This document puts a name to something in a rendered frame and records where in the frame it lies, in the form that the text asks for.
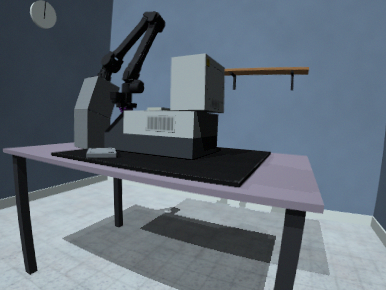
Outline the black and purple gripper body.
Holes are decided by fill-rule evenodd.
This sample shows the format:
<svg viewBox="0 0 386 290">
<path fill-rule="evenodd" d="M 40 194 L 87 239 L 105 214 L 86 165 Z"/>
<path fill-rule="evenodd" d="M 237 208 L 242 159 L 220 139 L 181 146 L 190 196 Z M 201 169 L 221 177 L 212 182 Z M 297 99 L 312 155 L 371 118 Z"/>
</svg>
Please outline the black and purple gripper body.
<svg viewBox="0 0 386 290">
<path fill-rule="evenodd" d="M 132 106 L 130 106 L 130 105 L 132 105 Z M 121 107 L 121 108 L 137 108 L 137 103 L 132 103 L 132 96 L 131 96 L 131 103 L 116 103 L 116 107 Z"/>
</svg>

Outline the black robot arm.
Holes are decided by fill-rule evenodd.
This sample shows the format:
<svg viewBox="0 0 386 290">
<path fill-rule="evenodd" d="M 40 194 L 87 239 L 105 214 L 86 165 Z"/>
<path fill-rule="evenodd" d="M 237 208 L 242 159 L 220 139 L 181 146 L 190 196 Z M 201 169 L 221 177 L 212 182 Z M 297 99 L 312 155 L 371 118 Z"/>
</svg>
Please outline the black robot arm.
<svg viewBox="0 0 386 290">
<path fill-rule="evenodd" d="M 158 12 L 156 13 L 156 11 L 153 11 L 152 13 L 144 12 L 143 15 L 144 16 L 138 25 L 131 31 L 119 47 L 113 51 L 114 53 L 110 51 L 101 60 L 103 66 L 97 76 L 103 77 L 110 82 L 111 74 L 117 73 L 121 69 L 121 65 L 124 63 L 124 56 L 146 31 L 133 59 L 123 73 L 122 80 L 125 81 L 125 84 L 122 83 L 122 93 L 110 92 L 110 99 L 113 104 L 131 103 L 131 94 L 129 93 L 144 92 L 144 83 L 141 80 L 138 80 L 140 76 L 139 73 L 157 33 L 163 31 L 165 21 Z"/>
</svg>

